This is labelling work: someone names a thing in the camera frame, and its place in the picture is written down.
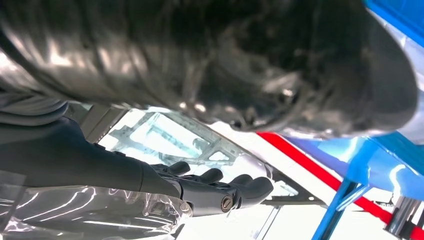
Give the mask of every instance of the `finger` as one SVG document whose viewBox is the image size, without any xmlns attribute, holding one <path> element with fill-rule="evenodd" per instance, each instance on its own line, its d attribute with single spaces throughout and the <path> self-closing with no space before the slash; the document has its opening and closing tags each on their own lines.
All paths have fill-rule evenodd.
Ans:
<svg viewBox="0 0 424 240">
<path fill-rule="evenodd" d="M 242 174 L 240 176 L 237 176 L 236 178 L 234 178 L 230 184 L 242 184 L 242 185 L 246 185 L 248 183 L 250 183 L 251 181 L 253 181 L 253 178 L 248 175 L 248 174 Z"/>
<path fill-rule="evenodd" d="M 237 186 L 241 191 L 241 208 L 247 208 L 263 202 L 274 190 L 273 183 L 266 177 L 258 177 L 246 185 Z"/>
<path fill-rule="evenodd" d="M 202 175 L 200 175 L 200 180 L 204 184 L 212 184 L 219 182 L 221 179 L 223 179 L 223 177 L 224 174 L 221 170 L 219 170 L 218 168 L 211 168 Z"/>
<path fill-rule="evenodd" d="M 190 165 L 185 161 L 179 161 L 169 166 L 169 173 L 177 176 L 190 172 Z"/>
</svg>

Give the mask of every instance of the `screw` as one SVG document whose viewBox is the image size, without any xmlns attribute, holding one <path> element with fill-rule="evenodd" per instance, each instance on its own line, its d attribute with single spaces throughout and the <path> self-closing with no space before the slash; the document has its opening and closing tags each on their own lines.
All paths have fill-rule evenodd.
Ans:
<svg viewBox="0 0 424 240">
<path fill-rule="evenodd" d="M 187 212 L 188 210 L 190 210 L 190 205 L 186 202 L 184 202 L 183 204 L 181 204 L 181 206 L 179 207 L 179 209 L 181 209 L 181 211 L 183 212 Z"/>
<path fill-rule="evenodd" d="M 233 198 L 230 195 L 224 196 L 221 201 L 221 210 L 223 213 L 227 213 L 233 207 Z"/>
</svg>

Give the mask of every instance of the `blue panel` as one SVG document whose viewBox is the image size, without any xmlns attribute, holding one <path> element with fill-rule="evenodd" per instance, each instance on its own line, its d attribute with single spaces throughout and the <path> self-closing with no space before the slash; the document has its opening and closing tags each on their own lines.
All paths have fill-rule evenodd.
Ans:
<svg viewBox="0 0 424 240">
<path fill-rule="evenodd" d="M 423 148 L 398 132 L 375 138 L 288 140 L 343 177 L 424 201 Z"/>
<path fill-rule="evenodd" d="M 369 9 L 424 47 L 423 0 L 365 0 Z"/>
</svg>

